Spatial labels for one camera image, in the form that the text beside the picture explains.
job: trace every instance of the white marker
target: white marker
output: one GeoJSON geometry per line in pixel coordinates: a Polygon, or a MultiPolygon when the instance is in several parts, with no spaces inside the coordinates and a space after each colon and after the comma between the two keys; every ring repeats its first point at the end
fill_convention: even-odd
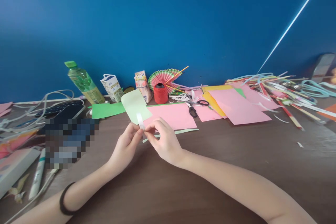
{"type": "Polygon", "coordinates": [[[29,198],[28,200],[32,200],[37,194],[40,189],[41,179],[44,170],[44,163],[46,161],[46,150],[45,148],[41,151],[40,160],[38,161],[38,165],[36,168],[34,181],[30,189],[29,198]]]}

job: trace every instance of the hand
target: hand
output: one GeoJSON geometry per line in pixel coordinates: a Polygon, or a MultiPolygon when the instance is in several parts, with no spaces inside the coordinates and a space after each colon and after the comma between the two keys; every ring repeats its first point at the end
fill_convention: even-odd
{"type": "Polygon", "coordinates": [[[135,150],[142,138],[143,130],[138,125],[130,123],[119,137],[107,166],[115,176],[121,173],[133,159],[135,150]]]}
{"type": "Polygon", "coordinates": [[[168,163],[178,166],[185,156],[185,151],[175,135],[174,130],[161,117],[155,119],[145,129],[148,141],[154,147],[159,156],[168,163]],[[152,133],[157,129],[161,135],[158,140],[152,133]]]}

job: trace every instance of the bracelet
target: bracelet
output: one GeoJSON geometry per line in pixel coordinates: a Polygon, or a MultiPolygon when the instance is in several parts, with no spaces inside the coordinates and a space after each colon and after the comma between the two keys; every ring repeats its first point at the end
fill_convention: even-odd
{"type": "Polygon", "coordinates": [[[63,190],[63,192],[62,192],[62,195],[61,195],[61,197],[60,197],[60,199],[59,199],[59,208],[61,209],[61,212],[64,214],[64,215],[70,215],[70,216],[72,216],[72,215],[74,215],[75,213],[77,213],[78,212],[78,210],[77,211],[69,211],[65,206],[64,206],[64,196],[65,196],[65,193],[67,192],[67,190],[69,189],[69,187],[71,186],[71,185],[73,185],[75,182],[72,182],[71,184],[69,184],[64,190],[63,190]]]}

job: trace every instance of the red yarn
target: red yarn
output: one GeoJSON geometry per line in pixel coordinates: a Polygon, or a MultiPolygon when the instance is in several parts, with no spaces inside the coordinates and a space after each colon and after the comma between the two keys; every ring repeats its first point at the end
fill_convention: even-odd
{"type": "Polygon", "coordinates": [[[154,100],[157,104],[165,104],[168,101],[168,91],[166,85],[164,88],[154,87],[154,100]]]}

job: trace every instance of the paper fan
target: paper fan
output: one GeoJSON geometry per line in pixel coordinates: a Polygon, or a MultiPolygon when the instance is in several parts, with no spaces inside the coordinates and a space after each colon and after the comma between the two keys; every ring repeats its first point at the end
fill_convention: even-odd
{"type": "MultiPolygon", "coordinates": [[[[148,85],[149,85],[150,89],[153,90],[154,87],[156,86],[156,84],[158,84],[158,83],[165,84],[167,81],[169,81],[167,83],[168,86],[171,86],[173,88],[178,89],[179,86],[171,83],[173,80],[175,80],[178,76],[181,75],[181,74],[178,74],[174,77],[174,75],[177,74],[178,72],[179,72],[179,70],[177,70],[177,69],[167,69],[167,70],[160,70],[160,71],[154,72],[148,78],[148,85]]],[[[170,87],[167,87],[167,91],[168,91],[168,94],[171,94],[175,90],[170,88],[170,87]]]]}

